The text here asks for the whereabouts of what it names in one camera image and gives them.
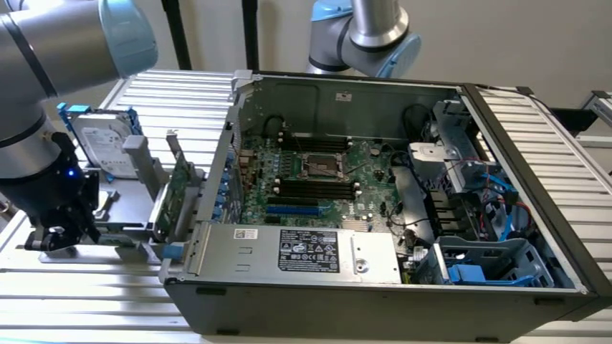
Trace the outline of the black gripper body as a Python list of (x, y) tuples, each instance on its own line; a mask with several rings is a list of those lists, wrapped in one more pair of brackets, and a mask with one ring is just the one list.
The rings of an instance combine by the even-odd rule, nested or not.
[(44, 227), (60, 226), (82, 233), (69, 215), (74, 200), (81, 199), (93, 208), (98, 203), (98, 172), (78, 168), (48, 170), (37, 176), (1, 179), (1, 194), (36, 223)]

